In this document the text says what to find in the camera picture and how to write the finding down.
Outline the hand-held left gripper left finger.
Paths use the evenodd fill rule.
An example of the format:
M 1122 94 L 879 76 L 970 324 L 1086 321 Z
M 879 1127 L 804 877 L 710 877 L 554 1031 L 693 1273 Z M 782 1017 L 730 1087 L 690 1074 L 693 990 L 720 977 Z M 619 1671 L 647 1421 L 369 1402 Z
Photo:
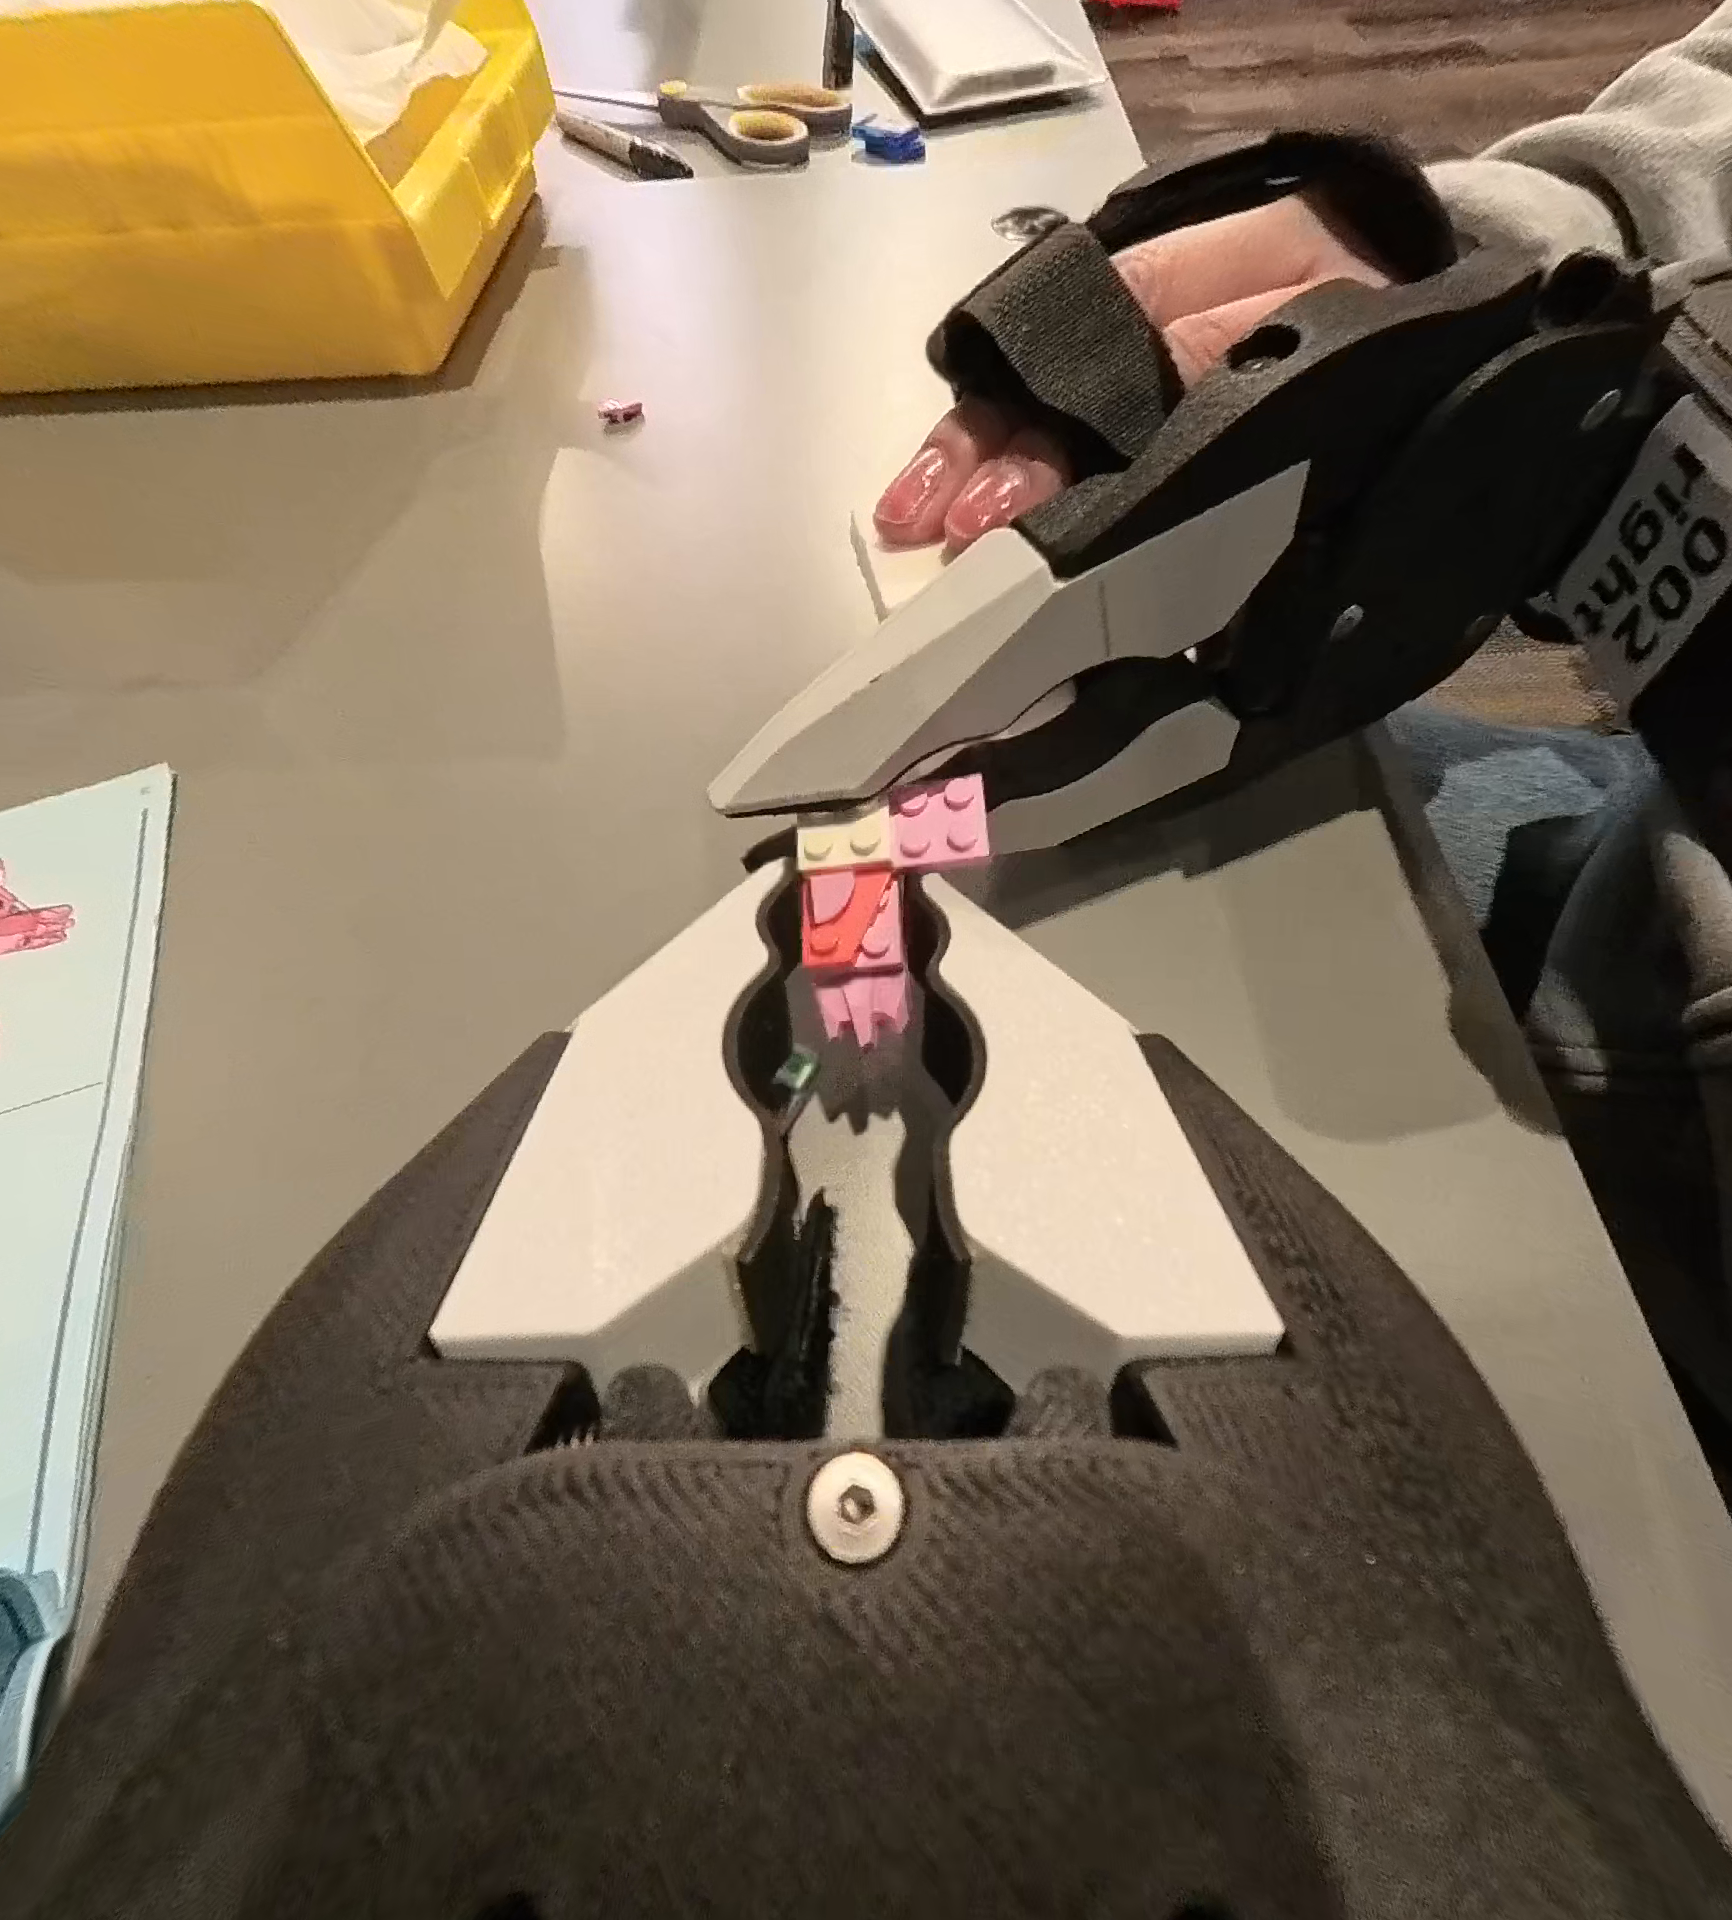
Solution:
M 432 1319 L 449 1360 L 657 1362 L 708 1392 L 804 1362 L 818 1257 L 773 1071 L 799 879 L 742 877 L 577 1013 Z

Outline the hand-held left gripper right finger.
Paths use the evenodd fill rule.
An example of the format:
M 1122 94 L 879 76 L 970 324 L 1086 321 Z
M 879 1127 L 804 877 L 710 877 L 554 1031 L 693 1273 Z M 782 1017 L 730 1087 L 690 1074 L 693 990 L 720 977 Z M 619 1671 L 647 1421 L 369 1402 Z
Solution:
M 1138 1036 L 944 879 L 904 894 L 944 1109 L 898 1313 L 898 1432 L 1003 1432 L 1052 1369 L 1276 1353 L 1284 1313 Z

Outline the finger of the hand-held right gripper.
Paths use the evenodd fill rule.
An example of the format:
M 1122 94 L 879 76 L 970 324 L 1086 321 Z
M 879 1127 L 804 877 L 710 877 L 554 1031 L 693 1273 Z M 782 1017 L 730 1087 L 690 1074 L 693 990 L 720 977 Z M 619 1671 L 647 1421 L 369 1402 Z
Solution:
M 953 693 L 949 743 L 974 756 L 990 849 L 1009 857 L 1220 774 L 1240 718 L 1193 657 L 1105 657 L 1047 688 Z
M 1079 670 L 1212 640 L 1284 557 L 1308 462 L 1055 577 L 1003 523 L 833 657 L 710 776 L 722 819 L 858 802 L 922 756 L 1019 722 Z

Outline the red pink cream brick body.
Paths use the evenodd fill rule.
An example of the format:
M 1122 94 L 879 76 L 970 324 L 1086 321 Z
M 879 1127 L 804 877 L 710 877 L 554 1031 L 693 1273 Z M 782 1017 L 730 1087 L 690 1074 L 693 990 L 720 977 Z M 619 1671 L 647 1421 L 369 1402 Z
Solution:
M 799 959 L 831 1044 L 876 1050 L 904 1031 L 912 884 L 984 857 L 979 774 L 912 783 L 793 827 Z

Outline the person's right forearm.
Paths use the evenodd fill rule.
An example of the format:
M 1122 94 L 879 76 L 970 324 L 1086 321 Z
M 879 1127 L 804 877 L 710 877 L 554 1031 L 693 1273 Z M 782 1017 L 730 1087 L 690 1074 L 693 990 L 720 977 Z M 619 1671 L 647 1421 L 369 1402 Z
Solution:
M 1732 251 L 1732 0 L 1590 107 L 1424 168 L 1450 226 L 1560 251 Z

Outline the person's right hand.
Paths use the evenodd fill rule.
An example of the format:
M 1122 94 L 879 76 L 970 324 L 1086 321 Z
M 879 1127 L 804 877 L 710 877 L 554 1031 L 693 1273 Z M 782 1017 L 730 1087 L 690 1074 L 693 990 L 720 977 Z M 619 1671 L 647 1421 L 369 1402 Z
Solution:
M 1332 283 L 1388 283 L 1376 256 L 1317 199 L 1276 199 L 1114 251 L 1126 296 L 1163 336 L 1180 382 L 1204 378 L 1291 296 Z M 882 548 L 959 557 L 1073 479 L 1072 447 L 1009 409 L 959 399 L 876 502 Z

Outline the open light blue instruction booklet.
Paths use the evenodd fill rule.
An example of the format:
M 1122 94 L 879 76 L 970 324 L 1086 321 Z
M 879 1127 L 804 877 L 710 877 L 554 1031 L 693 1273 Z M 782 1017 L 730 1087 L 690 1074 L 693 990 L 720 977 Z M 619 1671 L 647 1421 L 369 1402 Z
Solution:
M 0 810 L 0 1826 L 84 1591 L 169 827 L 166 764 Z

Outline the person's torso grey hoodie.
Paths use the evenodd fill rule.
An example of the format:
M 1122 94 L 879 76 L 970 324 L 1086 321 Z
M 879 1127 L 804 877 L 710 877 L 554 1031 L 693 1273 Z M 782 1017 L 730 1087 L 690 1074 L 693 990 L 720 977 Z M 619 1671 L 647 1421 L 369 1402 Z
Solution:
M 1656 1344 L 1732 1417 L 1732 877 L 1664 790 L 1584 857 L 1524 1036 Z

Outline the black marker pen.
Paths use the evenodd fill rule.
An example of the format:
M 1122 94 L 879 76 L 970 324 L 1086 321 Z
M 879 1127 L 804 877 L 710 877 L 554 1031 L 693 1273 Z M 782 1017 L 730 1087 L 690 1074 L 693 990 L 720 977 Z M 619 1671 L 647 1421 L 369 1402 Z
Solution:
M 693 166 L 684 154 L 675 154 L 669 148 L 643 136 L 643 133 L 627 133 L 619 124 L 577 114 L 577 112 L 554 112 L 554 130 L 567 148 L 611 166 L 627 178 L 643 178 L 643 180 L 690 180 Z

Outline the white paper sheets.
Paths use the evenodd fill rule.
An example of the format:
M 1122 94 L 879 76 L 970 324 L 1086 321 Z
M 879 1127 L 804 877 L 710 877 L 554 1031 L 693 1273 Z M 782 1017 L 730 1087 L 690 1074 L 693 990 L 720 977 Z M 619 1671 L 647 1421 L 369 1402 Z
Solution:
M 420 84 L 472 79 L 483 68 L 483 43 L 457 7 L 457 0 L 350 4 L 340 114 L 358 142 L 393 130 Z

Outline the yellow plastic bin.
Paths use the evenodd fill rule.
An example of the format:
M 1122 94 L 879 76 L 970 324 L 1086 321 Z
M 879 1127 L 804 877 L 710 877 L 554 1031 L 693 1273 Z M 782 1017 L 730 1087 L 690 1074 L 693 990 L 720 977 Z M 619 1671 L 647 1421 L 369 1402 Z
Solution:
M 0 7 L 0 397 L 427 378 L 537 190 L 529 4 L 358 142 L 268 4 Z

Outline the grey handled scissors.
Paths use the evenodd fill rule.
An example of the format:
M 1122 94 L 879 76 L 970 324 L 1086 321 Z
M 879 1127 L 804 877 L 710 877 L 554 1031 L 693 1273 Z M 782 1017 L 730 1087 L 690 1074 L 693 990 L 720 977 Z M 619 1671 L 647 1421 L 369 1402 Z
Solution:
M 647 112 L 666 130 L 703 133 L 742 168 L 799 168 L 811 148 L 851 136 L 851 96 L 824 84 L 699 84 L 657 87 L 554 87 L 561 100 Z

